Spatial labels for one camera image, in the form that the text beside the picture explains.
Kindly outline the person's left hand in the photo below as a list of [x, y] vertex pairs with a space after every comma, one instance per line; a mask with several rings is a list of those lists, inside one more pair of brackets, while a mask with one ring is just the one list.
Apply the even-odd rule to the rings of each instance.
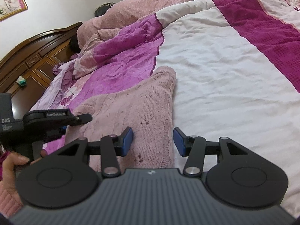
[[46, 150], [42, 149], [40, 157], [37, 160], [30, 161], [26, 156], [22, 156], [14, 151], [6, 151], [6, 158], [2, 163], [2, 177], [3, 181], [14, 182], [15, 180], [15, 167], [17, 166], [28, 166], [36, 163], [45, 156], [47, 156]]

